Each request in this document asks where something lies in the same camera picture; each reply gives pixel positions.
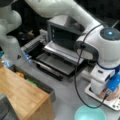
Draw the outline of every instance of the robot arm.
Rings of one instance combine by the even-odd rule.
[[[74,0],[25,0],[34,11],[43,17],[68,15],[80,23],[88,32],[100,23]]]
[[[13,24],[16,22],[14,21],[13,17],[11,17],[15,12],[11,11],[11,8],[9,6],[5,7],[6,5],[12,3],[13,0],[6,0],[7,2],[5,2],[5,0],[0,0],[0,1],[2,1],[0,2],[0,5],[2,7],[0,8],[0,18],[7,20],[8,29],[6,29],[7,31],[3,33],[5,36],[5,34],[7,34],[8,32],[12,31],[13,29],[16,29],[15,24]],[[74,0],[25,0],[25,1],[28,3],[28,5],[30,5],[30,7],[34,11],[36,11],[39,15],[43,17],[54,17],[57,15],[71,16],[73,19],[75,19],[85,28],[84,33],[89,32],[91,29],[93,29],[94,27],[100,24],[81,6],[79,6]],[[21,21],[21,18],[19,17],[18,14],[17,14],[17,18],[18,19],[16,20],[17,21],[16,25],[18,25],[19,20]],[[113,68],[118,67],[120,63],[119,32],[113,29],[103,29],[103,28],[104,28],[103,26],[100,26],[91,32],[91,34],[88,36],[88,38],[85,41],[85,49],[82,53],[83,58],[98,61],[98,65],[95,66],[95,68],[91,72],[92,90],[96,94],[101,93],[101,91],[104,89],[106,85],[107,82],[106,80],[108,80],[109,77],[112,77],[115,74],[115,69]],[[76,41],[75,48],[78,55],[80,54],[81,51],[80,44],[82,43],[84,38],[85,35],[80,36]],[[15,42],[13,42],[14,44],[12,42],[10,43],[9,39],[7,39],[6,36],[4,37],[4,39],[3,38],[0,39],[3,41],[4,40],[8,41],[8,43],[11,45],[11,48],[7,50],[6,44],[4,44],[4,42],[0,43],[3,49],[5,49],[5,51],[9,53],[8,55],[11,55],[11,57],[14,58],[13,59],[14,61],[17,60],[18,55],[23,57],[18,44],[16,44],[16,48],[17,48],[16,51],[16,49],[15,50],[13,49]]]

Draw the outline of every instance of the wooden table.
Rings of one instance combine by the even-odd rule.
[[[0,94],[5,93],[20,120],[54,120],[50,96],[0,63]]]

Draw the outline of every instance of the blue object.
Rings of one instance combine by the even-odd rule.
[[[120,84],[120,74],[114,75],[107,83],[107,88],[114,92]]]
[[[105,113],[100,109],[91,109],[87,106],[80,107],[75,113],[74,120],[107,120]]]
[[[1,58],[3,55],[4,55],[4,52],[1,51],[1,52],[0,52],[0,58]]]
[[[31,56],[28,54],[28,53],[26,53],[25,51],[23,52],[23,54],[24,54],[24,56],[26,57],[26,59],[27,59],[27,61],[28,62],[31,62]]]

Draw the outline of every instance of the blue light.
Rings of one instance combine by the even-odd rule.
[[[108,32],[108,34],[109,34],[109,35],[112,35],[112,34],[113,34],[113,32]]]

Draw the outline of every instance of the cable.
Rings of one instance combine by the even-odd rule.
[[[77,75],[76,75],[76,74],[77,74],[79,62],[80,62],[80,59],[81,59],[81,56],[82,56],[82,52],[83,52],[83,50],[84,50],[84,48],[85,48],[84,42],[85,42],[86,38],[88,37],[88,35],[89,35],[93,30],[95,30],[96,28],[98,28],[99,26],[101,26],[101,25],[103,25],[103,24],[105,24],[105,23],[101,23],[100,25],[98,25],[98,26],[94,27],[93,29],[91,29],[91,30],[86,34],[85,38],[83,39],[83,42],[82,42],[82,44],[80,45],[80,47],[81,47],[81,52],[80,52],[80,55],[79,55],[79,58],[78,58],[78,62],[77,62],[76,68],[75,68],[75,75],[74,75],[74,85],[75,85],[75,89],[76,89],[76,92],[77,92],[77,95],[78,95],[79,99],[82,101],[83,104],[85,104],[87,107],[92,108],[92,109],[97,109],[97,108],[101,107],[101,106],[103,105],[105,99],[109,96],[109,94],[106,93],[105,97],[103,98],[103,101],[102,101],[101,104],[98,105],[97,107],[89,106],[89,105],[82,99],[82,97],[80,96],[80,93],[79,93],[78,88],[77,88],[77,80],[76,80],[76,76],[77,76]]]

